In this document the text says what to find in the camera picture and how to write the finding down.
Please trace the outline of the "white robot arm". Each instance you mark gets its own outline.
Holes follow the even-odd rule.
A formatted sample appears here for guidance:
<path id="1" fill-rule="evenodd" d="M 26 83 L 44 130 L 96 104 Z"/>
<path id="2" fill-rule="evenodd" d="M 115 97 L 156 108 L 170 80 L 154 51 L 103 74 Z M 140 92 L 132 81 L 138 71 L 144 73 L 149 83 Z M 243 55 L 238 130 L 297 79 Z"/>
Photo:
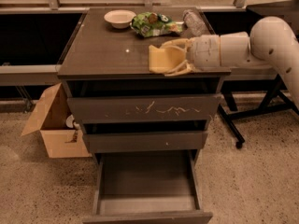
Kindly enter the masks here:
<path id="1" fill-rule="evenodd" d="M 186 41 L 190 58 L 166 71 L 168 76 L 212 67 L 261 69 L 273 67 L 299 107 L 299 42 L 278 17 L 257 21 L 249 33 L 201 35 Z"/>

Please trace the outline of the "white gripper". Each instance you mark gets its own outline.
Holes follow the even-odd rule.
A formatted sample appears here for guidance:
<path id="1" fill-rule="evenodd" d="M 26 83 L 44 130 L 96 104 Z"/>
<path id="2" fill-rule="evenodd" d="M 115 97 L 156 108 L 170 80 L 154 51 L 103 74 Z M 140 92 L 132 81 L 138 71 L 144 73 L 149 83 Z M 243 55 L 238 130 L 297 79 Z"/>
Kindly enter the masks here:
<path id="1" fill-rule="evenodd" d="M 186 75 L 194 69 L 221 66 L 221 45 L 218 35 L 201 35 L 193 38 L 179 38 L 164 42 L 161 49 L 173 47 L 188 51 L 188 61 L 164 73 L 166 77 Z"/>

